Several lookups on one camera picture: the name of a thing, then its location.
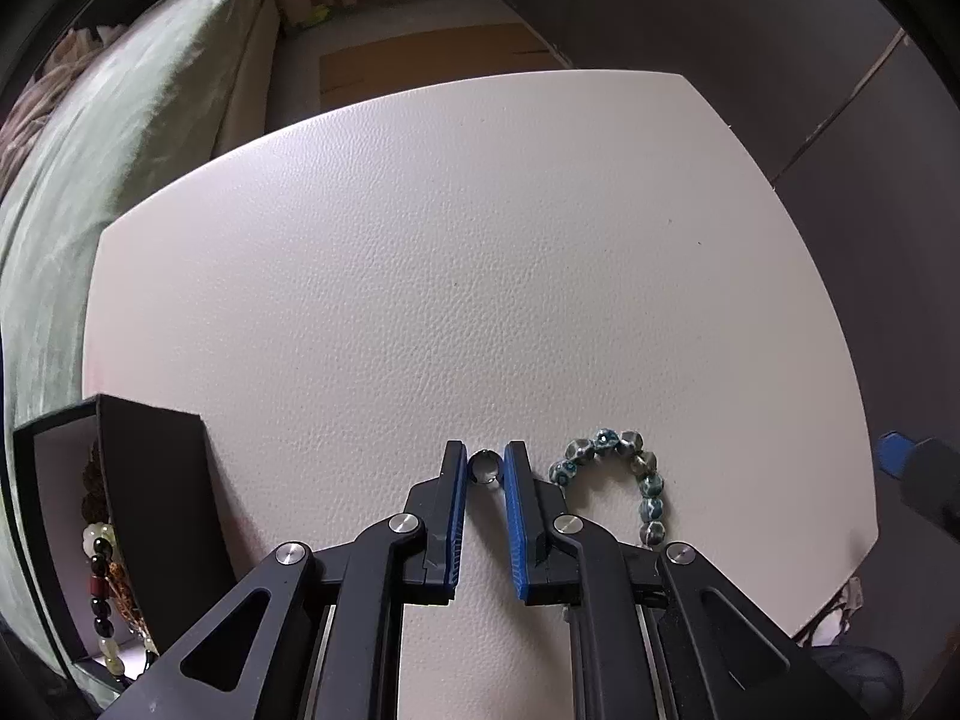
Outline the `black jewelry box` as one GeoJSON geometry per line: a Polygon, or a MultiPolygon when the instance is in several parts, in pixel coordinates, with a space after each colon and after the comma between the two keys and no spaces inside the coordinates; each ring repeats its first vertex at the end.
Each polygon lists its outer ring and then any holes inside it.
{"type": "Polygon", "coordinates": [[[55,640],[109,694],[235,585],[200,416],[94,395],[14,429],[13,481],[55,640]]]}

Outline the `white leather side table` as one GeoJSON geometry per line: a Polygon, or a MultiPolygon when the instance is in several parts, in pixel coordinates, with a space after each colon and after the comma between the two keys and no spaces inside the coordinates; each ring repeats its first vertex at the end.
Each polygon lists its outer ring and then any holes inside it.
{"type": "Polygon", "coordinates": [[[205,422],[249,571],[116,718],[856,718],[796,634],[877,536],[827,289],[683,78],[562,70],[334,110],[101,236],[83,385],[205,422]],[[410,489],[467,450],[459,582],[410,489]],[[503,455],[578,605],[512,583],[503,455]]]}

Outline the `dark wood wardrobe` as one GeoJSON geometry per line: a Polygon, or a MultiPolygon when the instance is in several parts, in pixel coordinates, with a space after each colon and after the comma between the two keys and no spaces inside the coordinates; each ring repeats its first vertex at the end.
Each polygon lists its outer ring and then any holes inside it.
{"type": "Polygon", "coordinates": [[[578,68],[708,99],[814,257],[874,433],[958,433],[958,109],[878,0],[505,0],[578,68]]]}

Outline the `flat cardboard on floor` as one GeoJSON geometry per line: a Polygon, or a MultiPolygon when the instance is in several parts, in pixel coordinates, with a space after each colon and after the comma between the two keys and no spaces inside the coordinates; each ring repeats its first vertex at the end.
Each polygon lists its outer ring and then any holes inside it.
{"type": "Polygon", "coordinates": [[[416,32],[322,55],[320,109],[477,76],[562,68],[523,23],[416,32]]]}

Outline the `green bed blanket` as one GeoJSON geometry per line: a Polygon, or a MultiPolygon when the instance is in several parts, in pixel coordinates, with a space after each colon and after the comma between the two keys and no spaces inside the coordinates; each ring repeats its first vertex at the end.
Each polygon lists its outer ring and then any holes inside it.
{"type": "Polygon", "coordinates": [[[103,231],[265,130],[275,0],[161,0],[94,59],[2,202],[3,403],[13,424],[82,396],[103,231]]]}

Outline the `beige crumpled blanket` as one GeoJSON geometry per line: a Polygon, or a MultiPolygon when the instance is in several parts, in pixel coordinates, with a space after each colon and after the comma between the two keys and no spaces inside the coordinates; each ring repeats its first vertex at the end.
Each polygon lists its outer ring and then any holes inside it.
{"type": "Polygon", "coordinates": [[[70,28],[31,76],[2,125],[0,192],[8,192],[65,94],[126,29],[125,25],[70,28]]]}

